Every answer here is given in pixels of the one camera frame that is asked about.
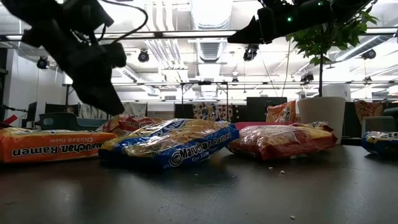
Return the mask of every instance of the instant ramen package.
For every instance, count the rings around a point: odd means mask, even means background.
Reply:
[[[102,143],[116,137],[92,131],[6,128],[0,130],[0,161],[42,162],[97,156]]]
[[[398,133],[370,131],[362,138],[362,147],[381,156],[398,155]]]
[[[295,122],[296,101],[267,107],[267,122]]]
[[[171,119],[110,140],[98,153],[102,159],[178,167],[201,162],[238,137],[234,125],[224,121]]]
[[[156,123],[154,119],[145,116],[135,116],[132,114],[116,115],[109,121],[104,123],[97,131],[114,133],[118,136],[129,134],[137,129],[140,129],[148,124]]]
[[[331,132],[312,125],[249,126],[239,133],[239,139],[233,141],[228,149],[234,154],[263,161],[325,150],[333,147],[337,141]]]

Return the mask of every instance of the plastic packaging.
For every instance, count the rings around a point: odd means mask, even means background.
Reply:
[[[296,101],[267,107],[267,122],[295,122]]]
[[[172,119],[104,143],[99,156],[133,163],[138,159],[161,168],[177,167],[203,161],[238,137],[234,125],[224,121]]]
[[[398,133],[370,131],[362,138],[362,147],[381,156],[398,155]]]
[[[249,126],[239,133],[239,139],[229,144],[228,149],[234,154],[261,160],[283,159],[317,152],[333,147],[337,141],[331,132],[314,128],[311,124]]]
[[[102,143],[115,134],[92,131],[0,130],[0,161],[41,162],[97,156]]]
[[[129,134],[135,130],[138,130],[145,125],[156,123],[152,118],[145,116],[135,116],[131,114],[121,114],[114,116],[109,121],[104,123],[97,131],[114,133],[118,136]]]

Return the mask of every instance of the table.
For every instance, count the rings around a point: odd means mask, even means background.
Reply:
[[[2,166],[0,223],[388,224],[397,186],[398,162],[356,146],[265,163],[224,149],[158,173],[97,159]]]

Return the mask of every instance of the chair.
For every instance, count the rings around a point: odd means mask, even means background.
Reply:
[[[396,132],[397,123],[392,116],[376,116],[364,118],[362,121],[361,136],[363,137],[368,131]]]
[[[106,122],[104,119],[77,118],[73,113],[66,112],[45,113],[39,116],[42,130],[95,131]]]

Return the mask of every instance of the orange ramen package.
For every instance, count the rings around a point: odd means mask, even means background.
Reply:
[[[267,122],[295,122],[296,101],[267,107]]]
[[[105,124],[97,129],[97,131],[103,131],[107,133],[114,133],[118,136],[130,134],[131,132],[138,130],[148,124],[158,123],[158,121],[148,118],[145,116],[135,116],[132,114],[121,114],[114,116]]]
[[[22,128],[0,130],[0,161],[3,163],[43,162],[98,155],[98,149],[112,133],[92,131],[33,131]]]

